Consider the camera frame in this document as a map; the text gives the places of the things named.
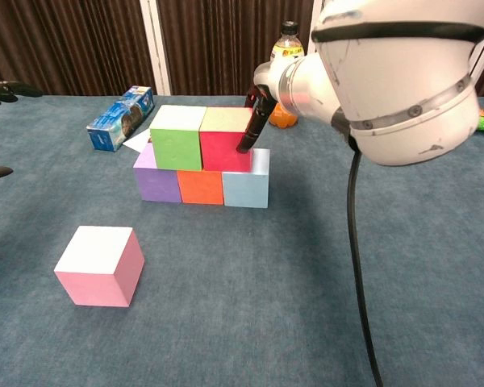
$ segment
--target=bottle label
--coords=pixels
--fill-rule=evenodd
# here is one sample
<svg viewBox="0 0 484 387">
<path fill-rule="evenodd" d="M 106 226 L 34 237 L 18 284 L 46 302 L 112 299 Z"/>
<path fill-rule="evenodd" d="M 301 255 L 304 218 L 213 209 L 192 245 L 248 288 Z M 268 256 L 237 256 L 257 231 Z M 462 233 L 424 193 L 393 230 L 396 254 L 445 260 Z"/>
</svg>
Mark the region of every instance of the bottle label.
<svg viewBox="0 0 484 387">
<path fill-rule="evenodd" d="M 273 51 L 271 52 L 271 60 L 276 56 L 293 56 L 294 58 L 297 58 L 299 56 L 305 56 L 305 52 L 303 51 L 303 47 L 274 46 Z"/>
</svg>

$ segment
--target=wooden block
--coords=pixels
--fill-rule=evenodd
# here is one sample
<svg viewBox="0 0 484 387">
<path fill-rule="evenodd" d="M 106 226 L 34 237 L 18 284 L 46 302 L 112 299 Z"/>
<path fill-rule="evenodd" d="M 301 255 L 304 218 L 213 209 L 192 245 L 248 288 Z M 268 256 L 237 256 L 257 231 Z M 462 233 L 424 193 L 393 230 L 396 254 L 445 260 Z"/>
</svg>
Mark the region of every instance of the wooden block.
<svg viewBox="0 0 484 387">
<path fill-rule="evenodd" d="M 152 144 L 145 145 L 133 169 L 143 200 L 181 203 L 177 173 L 157 167 Z"/>
<path fill-rule="evenodd" d="M 251 172 L 223 172 L 224 205 L 267 208 L 269 149 L 252 150 Z"/>
<path fill-rule="evenodd" d="M 80 226 L 54 272 L 77 305 L 127 307 L 143 266 L 131 227 Z"/>
<path fill-rule="evenodd" d="M 163 105 L 149 125 L 159 169 L 202 170 L 199 128 L 203 106 Z"/>
<path fill-rule="evenodd" d="M 223 204 L 221 172 L 177 171 L 183 203 Z"/>
<path fill-rule="evenodd" d="M 250 107 L 208 107 L 201 124 L 202 165 L 206 171 L 249 172 L 251 152 L 236 146 L 251 118 Z"/>
</svg>

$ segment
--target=green cube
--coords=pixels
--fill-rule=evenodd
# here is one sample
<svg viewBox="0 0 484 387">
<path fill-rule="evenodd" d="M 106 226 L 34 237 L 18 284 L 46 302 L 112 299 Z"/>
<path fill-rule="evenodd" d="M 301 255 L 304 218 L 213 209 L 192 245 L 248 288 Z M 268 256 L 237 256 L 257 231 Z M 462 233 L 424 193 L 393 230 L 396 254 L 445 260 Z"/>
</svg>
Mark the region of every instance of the green cube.
<svg viewBox="0 0 484 387">
<path fill-rule="evenodd" d="M 202 169 L 199 128 L 204 106 L 162 105 L 149 128 L 159 169 Z"/>
</svg>

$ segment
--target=light blue cube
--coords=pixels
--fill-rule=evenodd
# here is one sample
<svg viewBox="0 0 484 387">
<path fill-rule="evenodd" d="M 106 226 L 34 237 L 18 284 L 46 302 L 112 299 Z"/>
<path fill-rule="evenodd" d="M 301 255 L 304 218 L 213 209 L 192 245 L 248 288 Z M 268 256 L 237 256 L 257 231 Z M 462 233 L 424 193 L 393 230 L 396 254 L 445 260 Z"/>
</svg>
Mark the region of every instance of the light blue cube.
<svg viewBox="0 0 484 387">
<path fill-rule="evenodd" d="M 253 149 L 251 172 L 223 172 L 224 205 L 267 208 L 269 149 Z"/>
</svg>

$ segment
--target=plastic bottle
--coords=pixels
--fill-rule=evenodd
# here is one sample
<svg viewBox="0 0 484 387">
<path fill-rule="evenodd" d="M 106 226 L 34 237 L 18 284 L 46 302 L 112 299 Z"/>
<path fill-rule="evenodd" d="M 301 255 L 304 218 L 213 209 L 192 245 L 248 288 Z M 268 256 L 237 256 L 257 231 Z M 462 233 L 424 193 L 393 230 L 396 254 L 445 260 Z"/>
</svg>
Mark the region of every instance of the plastic bottle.
<svg viewBox="0 0 484 387">
<path fill-rule="evenodd" d="M 304 56 L 303 46 L 298 39 L 298 24 L 290 20 L 282 23 L 282 37 L 274 44 L 271 52 L 271 60 L 279 56 Z M 278 103 L 269 117 L 269 122 L 274 126 L 285 129 L 292 127 L 298 121 L 298 117 L 287 112 Z"/>
</svg>

